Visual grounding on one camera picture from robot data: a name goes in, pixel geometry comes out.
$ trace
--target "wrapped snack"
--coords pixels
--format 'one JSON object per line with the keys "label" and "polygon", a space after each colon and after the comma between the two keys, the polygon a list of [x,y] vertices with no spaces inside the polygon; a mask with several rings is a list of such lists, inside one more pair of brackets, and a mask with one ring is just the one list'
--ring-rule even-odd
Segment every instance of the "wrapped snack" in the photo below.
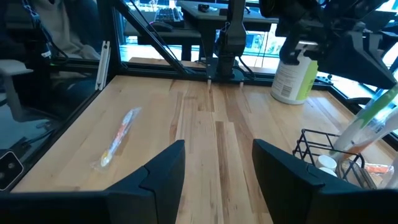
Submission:
{"label": "wrapped snack", "polygon": [[101,159],[93,164],[93,167],[95,169],[101,170],[106,168],[109,163],[112,161],[112,158],[115,154],[115,152],[118,150],[118,147],[123,141],[123,138],[129,131],[132,122],[140,112],[141,108],[134,108],[131,109],[123,118],[123,121],[120,125],[120,128],[118,132],[116,133],[116,137],[112,141],[110,147],[104,151],[104,153],[101,156]]}

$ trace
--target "black wire rack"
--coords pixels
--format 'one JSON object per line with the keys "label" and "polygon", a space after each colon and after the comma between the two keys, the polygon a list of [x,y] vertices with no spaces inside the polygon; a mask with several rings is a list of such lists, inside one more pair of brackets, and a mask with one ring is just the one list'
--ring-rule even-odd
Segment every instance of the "black wire rack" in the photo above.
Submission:
{"label": "black wire rack", "polygon": [[[314,141],[309,141],[308,139],[308,133],[313,134],[316,139],[320,138],[325,138],[327,141],[326,143],[319,143],[319,142],[314,142]],[[301,130],[301,136],[297,140],[297,146],[293,150],[292,154],[293,156],[296,156],[298,154],[298,157],[302,160],[305,160],[306,157],[308,156],[310,158],[310,162],[315,166],[315,159],[314,157],[318,157],[322,154],[317,154],[312,151],[312,149],[316,149],[317,151],[319,150],[326,150],[326,151],[334,151],[334,152],[341,152],[343,154],[347,154],[350,157],[354,156],[352,161],[349,161],[349,166],[348,168],[343,172],[343,175],[339,175],[339,178],[348,181],[347,175],[352,172],[353,175],[357,178],[358,183],[362,188],[373,188],[374,183],[371,180],[369,174],[364,170],[365,166],[365,160],[361,154],[355,154],[355,153],[350,153],[350,152],[344,152],[337,150],[333,147],[332,140],[338,138],[339,135],[337,134],[332,134],[332,133],[325,133],[322,131],[314,131],[310,129],[302,129]],[[356,170],[354,167],[358,165],[357,161],[360,161],[360,172]]]}

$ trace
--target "glass wall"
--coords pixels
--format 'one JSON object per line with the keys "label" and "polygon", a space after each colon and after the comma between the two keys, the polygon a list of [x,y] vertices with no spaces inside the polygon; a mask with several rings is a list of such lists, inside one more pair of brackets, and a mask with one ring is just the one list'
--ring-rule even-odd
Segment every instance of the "glass wall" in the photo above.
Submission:
{"label": "glass wall", "polygon": [[[1,0],[3,23],[0,149],[12,149],[24,162],[95,92],[96,71],[64,66],[98,63],[103,31],[94,0]],[[7,76],[7,67],[23,74]]]}

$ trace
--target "plastic bag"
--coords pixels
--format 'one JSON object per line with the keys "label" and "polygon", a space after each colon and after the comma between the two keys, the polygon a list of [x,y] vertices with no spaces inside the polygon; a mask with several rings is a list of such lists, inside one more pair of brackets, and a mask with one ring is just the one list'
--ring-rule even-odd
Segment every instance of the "plastic bag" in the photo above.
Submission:
{"label": "plastic bag", "polygon": [[118,132],[116,133],[116,136],[113,139],[111,145],[107,150],[104,151],[104,153],[101,156],[101,159],[94,162],[91,165],[93,168],[95,168],[96,170],[104,170],[109,166],[115,152],[118,150],[118,147],[122,143],[123,138],[130,130],[131,124],[138,115],[138,113],[140,112],[140,110],[141,108],[134,108],[129,110],[129,112],[127,112],[127,114],[123,118],[120,128],[118,129]]}
{"label": "plastic bag", "polygon": [[[374,141],[374,137],[383,129],[387,116],[392,112],[394,105],[391,103],[398,95],[398,85],[383,94],[378,91],[372,100],[362,109],[340,134],[333,147],[341,151],[361,152]],[[330,156],[339,161],[345,157],[343,153],[331,151]]]}

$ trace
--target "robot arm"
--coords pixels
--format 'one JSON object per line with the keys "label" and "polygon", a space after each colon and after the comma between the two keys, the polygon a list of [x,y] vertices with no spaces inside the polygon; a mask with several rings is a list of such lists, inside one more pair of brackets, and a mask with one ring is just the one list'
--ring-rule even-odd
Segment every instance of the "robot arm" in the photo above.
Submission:
{"label": "robot arm", "polygon": [[[318,70],[383,89],[397,82],[378,52],[382,34],[366,29],[364,19],[387,0],[260,0],[264,17],[278,17],[277,35],[286,41],[280,59],[298,65],[300,40],[317,43],[304,56],[318,62]],[[245,0],[230,0],[226,26],[217,40],[217,71],[233,76],[236,56],[242,56],[246,31],[242,23]]]}

